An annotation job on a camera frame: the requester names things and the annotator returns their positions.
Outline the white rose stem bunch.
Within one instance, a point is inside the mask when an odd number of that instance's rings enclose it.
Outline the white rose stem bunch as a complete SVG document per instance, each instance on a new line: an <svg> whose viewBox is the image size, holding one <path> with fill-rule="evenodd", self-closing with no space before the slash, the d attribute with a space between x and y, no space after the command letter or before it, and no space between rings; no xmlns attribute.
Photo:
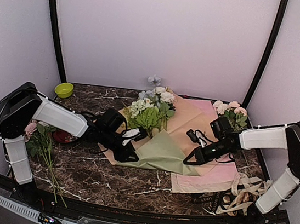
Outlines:
<svg viewBox="0 0 300 224"><path fill-rule="evenodd" d="M168 87L154 88L154 101L160 112L161 128L167 130L168 120L172 118L176 112L174 102L176 96Z"/></svg>

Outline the peach green wrapping paper sheet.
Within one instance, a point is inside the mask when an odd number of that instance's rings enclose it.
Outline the peach green wrapping paper sheet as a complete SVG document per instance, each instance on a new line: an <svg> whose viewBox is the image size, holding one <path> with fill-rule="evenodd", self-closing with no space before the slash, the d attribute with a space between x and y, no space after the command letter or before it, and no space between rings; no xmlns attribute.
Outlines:
<svg viewBox="0 0 300 224"><path fill-rule="evenodd" d="M132 141L139 161L118 162L114 160L113 152L108 150L104 155L109 162L113 165L171 171L180 175L203 176L208 173L214 164L184 165L184 158L197 147L186 132L189 129L199 129L209 135L211 133L209 121L217 115L209 100L183 99L180 96L175 98L176 111L168 121L167 130L154 131L152 139L147 137L138 142Z"/></svg>

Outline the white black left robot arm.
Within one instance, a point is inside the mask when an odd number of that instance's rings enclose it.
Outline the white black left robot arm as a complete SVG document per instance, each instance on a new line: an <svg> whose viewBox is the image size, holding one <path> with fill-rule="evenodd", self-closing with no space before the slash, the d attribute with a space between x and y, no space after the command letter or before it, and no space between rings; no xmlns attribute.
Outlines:
<svg viewBox="0 0 300 224"><path fill-rule="evenodd" d="M142 127L130 129L125 117L113 108L101 115L78 113L46 97L33 83L24 83L0 101L0 139L16 182L21 185L19 195L30 205L39 202L40 193L30 184L33 175L25 142L34 132L43 130L37 123L100 144L122 163L138 160L132 141L147 137Z"/></svg>

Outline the green hydrangea leaf bunch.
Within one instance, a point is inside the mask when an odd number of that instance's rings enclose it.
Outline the green hydrangea leaf bunch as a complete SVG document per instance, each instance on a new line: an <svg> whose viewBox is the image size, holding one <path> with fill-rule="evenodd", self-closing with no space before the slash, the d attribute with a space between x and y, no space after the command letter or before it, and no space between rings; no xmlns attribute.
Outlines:
<svg viewBox="0 0 300 224"><path fill-rule="evenodd" d="M144 98L133 101L130 106L124 107L122 113L129 128L143 128L151 139L154 129L161 130L169 109L169 104L166 102L154 103L151 99Z"/></svg>

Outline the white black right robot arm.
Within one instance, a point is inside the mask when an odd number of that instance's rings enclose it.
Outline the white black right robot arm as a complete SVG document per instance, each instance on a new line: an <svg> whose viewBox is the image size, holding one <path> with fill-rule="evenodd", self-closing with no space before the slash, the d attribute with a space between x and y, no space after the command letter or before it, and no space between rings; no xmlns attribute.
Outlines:
<svg viewBox="0 0 300 224"><path fill-rule="evenodd" d="M234 131L225 117L219 117L210 123L215 142L203 145L204 136L197 131L187 131L187 136L199 145L183 160L185 165L204 165L223 155L238 150L261 150L268 170L272 169L271 160L278 163L276 180L253 205L254 212L244 216L240 224L262 224L262 216L276 206L289 200L300 188L300 121L295 123L256 126L243 131Z"/></svg>

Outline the blue flower stem bunch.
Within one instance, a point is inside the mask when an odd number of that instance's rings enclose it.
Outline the blue flower stem bunch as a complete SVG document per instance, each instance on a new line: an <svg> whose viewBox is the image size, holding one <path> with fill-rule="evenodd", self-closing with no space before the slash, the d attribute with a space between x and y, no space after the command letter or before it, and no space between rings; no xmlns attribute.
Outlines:
<svg viewBox="0 0 300 224"><path fill-rule="evenodd" d="M147 78L149 85L151 86L150 90L141 91L138 94L138 99L149 99L155 106L160 107L162 93L168 92L168 89L161 85L161 78L157 75L150 76Z"/></svg>

